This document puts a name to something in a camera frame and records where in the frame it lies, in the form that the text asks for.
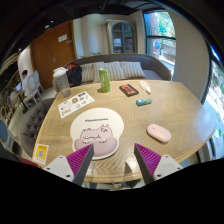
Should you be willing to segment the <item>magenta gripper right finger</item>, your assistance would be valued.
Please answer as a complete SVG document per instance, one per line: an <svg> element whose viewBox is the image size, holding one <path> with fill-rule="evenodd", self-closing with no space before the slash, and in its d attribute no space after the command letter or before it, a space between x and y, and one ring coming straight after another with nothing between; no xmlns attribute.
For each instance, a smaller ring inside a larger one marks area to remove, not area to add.
<svg viewBox="0 0 224 224"><path fill-rule="evenodd" d="M140 144L134 145L134 154L145 184L150 184L182 169L182 166L171 156L159 155Z"/></svg>

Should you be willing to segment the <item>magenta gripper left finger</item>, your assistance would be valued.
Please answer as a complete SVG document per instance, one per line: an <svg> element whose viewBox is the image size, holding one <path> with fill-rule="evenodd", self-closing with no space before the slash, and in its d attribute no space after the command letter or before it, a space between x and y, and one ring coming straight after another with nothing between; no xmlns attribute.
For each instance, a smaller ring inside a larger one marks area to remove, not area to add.
<svg viewBox="0 0 224 224"><path fill-rule="evenodd" d="M81 186L93 155L94 147L90 144L68 156L58 156L44 170Z"/></svg>

